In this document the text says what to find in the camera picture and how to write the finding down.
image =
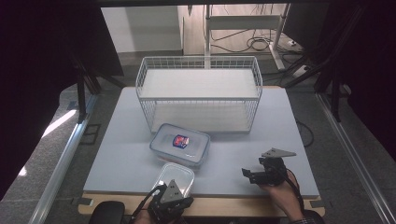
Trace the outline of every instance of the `white wire basket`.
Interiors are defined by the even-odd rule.
[[[204,133],[249,133],[262,96],[250,56],[146,57],[136,93],[149,129],[164,123]]]

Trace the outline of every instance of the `container lid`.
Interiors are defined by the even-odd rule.
[[[163,124],[150,143],[154,151],[168,157],[199,163],[209,147],[210,136],[171,124]]]
[[[153,188],[163,184],[169,185],[171,180],[174,179],[180,189],[180,192],[183,194],[183,197],[186,198],[190,194],[194,177],[195,175],[193,170],[176,163],[168,162],[161,169],[161,173]]]

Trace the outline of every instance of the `wall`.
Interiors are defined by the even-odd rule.
[[[116,51],[180,50],[177,7],[104,7]]]

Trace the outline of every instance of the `floor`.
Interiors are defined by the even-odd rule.
[[[216,10],[229,7],[221,6]],[[239,48],[241,41],[233,41],[227,48]],[[200,54],[191,49],[191,54]],[[263,73],[264,85],[279,85],[293,79],[292,75],[278,73],[270,54],[255,54]],[[300,57],[291,54],[284,57],[284,63],[290,63]],[[134,85],[135,74],[139,65],[139,57],[131,57],[127,53],[120,54],[124,69],[124,77],[116,77],[128,86]],[[306,144],[314,177],[317,181],[320,196],[323,200],[326,223],[388,223],[378,215],[373,199],[351,163],[342,143],[326,117],[318,96],[313,92],[316,77],[311,77],[294,88],[287,89],[290,105],[299,125],[301,137]],[[77,147],[64,181],[60,186],[45,223],[88,223],[90,217],[78,213],[78,202],[82,194],[85,179],[91,169],[96,152],[106,133],[114,107],[120,95],[120,88],[100,79],[102,92],[97,95],[92,116],[85,134]],[[77,108],[77,88],[72,86],[62,93],[61,105],[53,121],[65,114],[73,113]],[[340,101],[341,124],[349,140],[366,166],[369,174],[388,202],[389,209],[396,211],[396,163],[373,137],[369,130],[356,117],[347,104],[347,95]],[[61,157],[67,141],[73,132],[78,113],[61,124],[48,135],[44,136],[37,146],[32,158],[26,163],[25,171],[17,177],[9,189],[5,199],[0,202],[0,223],[28,223],[32,218],[36,205],[44,192],[55,166]],[[221,223],[235,221],[228,219],[192,219],[191,223]],[[239,223],[262,223],[262,220],[238,219]]]

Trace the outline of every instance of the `plastic food container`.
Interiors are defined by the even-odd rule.
[[[183,197],[188,197],[192,182],[194,182],[194,171],[176,163],[168,162],[163,166],[153,188],[163,184],[168,186],[173,179],[183,194]]]
[[[149,147],[161,159],[192,168],[199,167],[209,150],[210,136],[171,124],[163,124]]]

